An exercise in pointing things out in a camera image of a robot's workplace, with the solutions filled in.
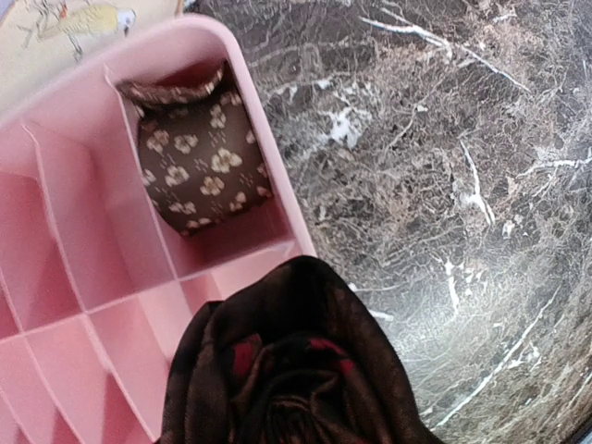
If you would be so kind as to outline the brown red patterned tie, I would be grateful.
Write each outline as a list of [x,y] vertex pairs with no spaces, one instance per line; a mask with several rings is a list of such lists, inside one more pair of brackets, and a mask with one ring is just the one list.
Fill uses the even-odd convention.
[[172,360],[163,443],[434,443],[398,354],[326,262],[205,303]]

